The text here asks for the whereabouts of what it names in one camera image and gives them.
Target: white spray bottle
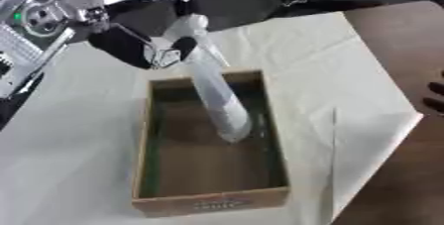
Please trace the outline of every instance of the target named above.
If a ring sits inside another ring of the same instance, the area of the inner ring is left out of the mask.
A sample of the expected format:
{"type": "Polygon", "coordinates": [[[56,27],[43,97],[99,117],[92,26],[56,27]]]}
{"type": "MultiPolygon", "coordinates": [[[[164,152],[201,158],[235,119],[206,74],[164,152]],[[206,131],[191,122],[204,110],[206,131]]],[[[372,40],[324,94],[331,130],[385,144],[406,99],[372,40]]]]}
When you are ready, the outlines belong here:
{"type": "Polygon", "coordinates": [[[219,136],[236,143],[250,134],[252,121],[221,74],[221,66],[228,63],[209,40],[207,26],[205,16],[182,17],[166,30],[164,37],[171,42],[181,37],[193,37],[197,41],[197,47],[184,63],[219,136]]]}

